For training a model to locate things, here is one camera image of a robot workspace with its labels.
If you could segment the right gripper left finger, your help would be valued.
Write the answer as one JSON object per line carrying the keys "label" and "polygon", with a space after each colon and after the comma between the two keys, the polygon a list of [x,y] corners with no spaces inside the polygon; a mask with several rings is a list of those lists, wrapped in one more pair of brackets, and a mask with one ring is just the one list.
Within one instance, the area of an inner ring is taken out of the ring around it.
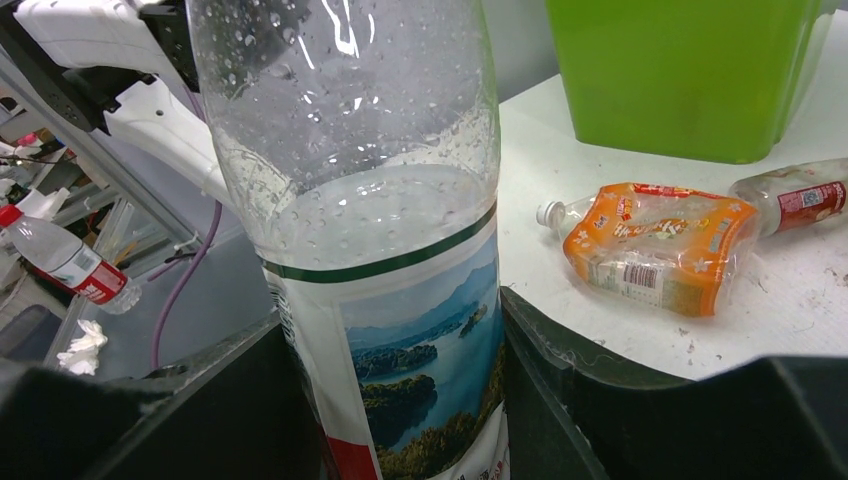
{"label": "right gripper left finger", "polygon": [[321,479],[316,424],[279,323],[142,378],[1,364],[5,479]]}

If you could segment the red label clear bottle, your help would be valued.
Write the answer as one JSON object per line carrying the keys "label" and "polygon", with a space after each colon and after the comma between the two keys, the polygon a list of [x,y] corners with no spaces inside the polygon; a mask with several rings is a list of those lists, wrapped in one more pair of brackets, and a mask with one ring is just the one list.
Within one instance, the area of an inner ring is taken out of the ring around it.
{"label": "red label clear bottle", "polygon": [[191,1],[207,125],[341,479],[503,479],[478,1]]}

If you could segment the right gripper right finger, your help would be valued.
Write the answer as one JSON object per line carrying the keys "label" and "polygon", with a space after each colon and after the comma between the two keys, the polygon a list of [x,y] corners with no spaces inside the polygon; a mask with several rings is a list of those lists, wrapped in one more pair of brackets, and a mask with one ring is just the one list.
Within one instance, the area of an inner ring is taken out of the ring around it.
{"label": "right gripper right finger", "polygon": [[768,356],[692,381],[500,291],[515,479],[843,479],[847,362]]}

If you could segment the crushed orange label bottle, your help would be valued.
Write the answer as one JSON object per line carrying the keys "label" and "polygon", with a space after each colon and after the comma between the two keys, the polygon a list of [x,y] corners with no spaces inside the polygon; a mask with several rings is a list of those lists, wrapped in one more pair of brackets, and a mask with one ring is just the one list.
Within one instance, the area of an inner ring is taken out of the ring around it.
{"label": "crushed orange label bottle", "polygon": [[589,286],[678,315],[716,314],[760,234],[745,201],[683,187],[625,182],[535,214]]}

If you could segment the green plastic bin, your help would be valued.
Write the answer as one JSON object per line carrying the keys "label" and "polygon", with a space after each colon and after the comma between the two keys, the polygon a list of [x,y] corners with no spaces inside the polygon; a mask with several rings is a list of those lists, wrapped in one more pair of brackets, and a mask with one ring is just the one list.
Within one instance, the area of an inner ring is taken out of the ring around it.
{"label": "green plastic bin", "polygon": [[813,80],[834,1],[547,3],[576,138],[748,164],[786,132]]}

